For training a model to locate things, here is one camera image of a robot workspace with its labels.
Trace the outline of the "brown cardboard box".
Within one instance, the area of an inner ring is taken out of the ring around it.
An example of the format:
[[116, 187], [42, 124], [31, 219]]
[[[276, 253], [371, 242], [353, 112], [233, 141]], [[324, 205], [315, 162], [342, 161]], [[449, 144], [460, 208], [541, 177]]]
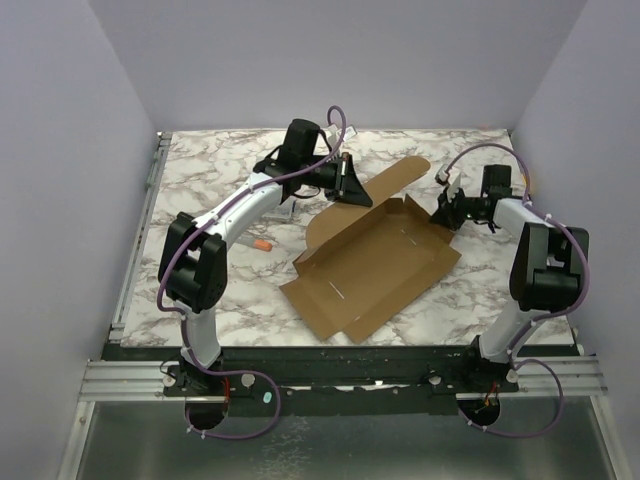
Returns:
[[342, 332], [363, 342], [460, 260], [452, 232], [398, 195], [429, 169], [427, 159], [405, 157], [365, 183], [371, 207], [335, 203], [310, 221], [297, 276], [280, 290], [318, 339]]

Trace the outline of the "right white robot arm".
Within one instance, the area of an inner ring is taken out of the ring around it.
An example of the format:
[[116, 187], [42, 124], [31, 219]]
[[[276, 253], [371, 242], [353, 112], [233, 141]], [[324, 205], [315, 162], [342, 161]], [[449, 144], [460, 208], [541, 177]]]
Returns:
[[502, 229], [518, 241], [508, 288], [511, 299], [498, 319], [478, 338], [480, 356], [459, 367], [461, 383], [481, 391], [496, 376], [493, 363], [513, 360], [524, 343], [548, 319], [563, 316], [584, 300], [590, 280], [589, 233], [579, 227], [539, 215], [531, 201], [513, 193], [511, 168], [488, 165], [481, 193], [468, 196], [460, 179], [451, 180], [445, 167], [436, 174], [443, 186], [431, 222], [452, 232], [467, 221]]

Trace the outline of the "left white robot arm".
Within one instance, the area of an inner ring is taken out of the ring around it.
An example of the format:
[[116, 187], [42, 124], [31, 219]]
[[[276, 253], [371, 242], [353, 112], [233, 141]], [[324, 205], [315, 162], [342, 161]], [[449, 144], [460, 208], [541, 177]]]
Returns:
[[195, 392], [210, 394], [220, 385], [215, 306], [227, 287], [229, 250], [248, 228], [304, 186], [323, 191], [332, 202], [372, 207], [351, 155], [341, 150], [354, 133], [349, 126], [321, 128], [295, 119], [282, 144], [254, 165], [236, 192], [199, 217], [181, 213], [170, 224], [157, 298], [171, 299], [160, 310], [181, 317], [181, 354], [191, 364], [186, 382]]

